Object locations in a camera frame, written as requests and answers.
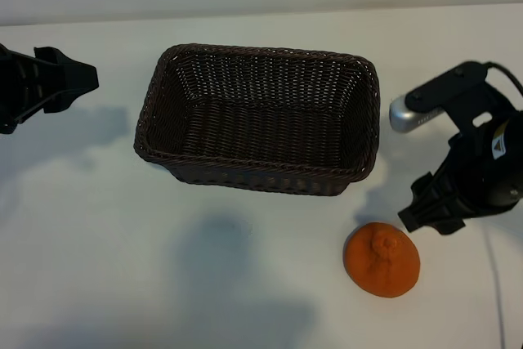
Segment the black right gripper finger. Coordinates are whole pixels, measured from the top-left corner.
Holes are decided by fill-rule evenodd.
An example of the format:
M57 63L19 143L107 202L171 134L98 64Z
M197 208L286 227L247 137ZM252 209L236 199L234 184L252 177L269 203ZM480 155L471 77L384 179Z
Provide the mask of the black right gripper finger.
M420 199L404 209L404 225L409 232L431 227L440 235L462 229L467 205L461 199Z
M454 181L448 173L436 172L431 174L428 172L411 185L411 191L413 195L412 202L420 199L453 198ZM404 223L404 209L398 213L398 216Z

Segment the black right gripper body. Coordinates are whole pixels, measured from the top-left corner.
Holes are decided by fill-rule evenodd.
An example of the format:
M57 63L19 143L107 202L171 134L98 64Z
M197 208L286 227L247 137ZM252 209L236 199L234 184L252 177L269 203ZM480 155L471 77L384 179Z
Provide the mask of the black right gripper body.
M453 136L433 195L436 217L487 217L514 208L522 199L522 113Z

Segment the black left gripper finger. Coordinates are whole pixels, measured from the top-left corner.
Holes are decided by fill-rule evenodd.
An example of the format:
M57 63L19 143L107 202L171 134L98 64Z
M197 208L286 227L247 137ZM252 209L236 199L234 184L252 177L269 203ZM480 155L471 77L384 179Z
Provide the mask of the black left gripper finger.
M93 91L99 87L96 68L70 59L54 47L35 47L34 56L14 53L24 81L53 91Z
M14 122L19 124L43 111L46 114L67 110L72 103L89 92L95 91L99 83L66 83L64 86L44 86L37 84L27 87L22 93L22 104L15 109Z

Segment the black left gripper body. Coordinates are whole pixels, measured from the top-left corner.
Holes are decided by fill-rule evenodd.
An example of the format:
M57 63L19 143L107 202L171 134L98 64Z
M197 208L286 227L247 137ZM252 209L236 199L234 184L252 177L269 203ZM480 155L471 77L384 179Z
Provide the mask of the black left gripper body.
M16 129L16 122L11 113L15 82L11 53L1 45L1 134L4 135L12 134Z

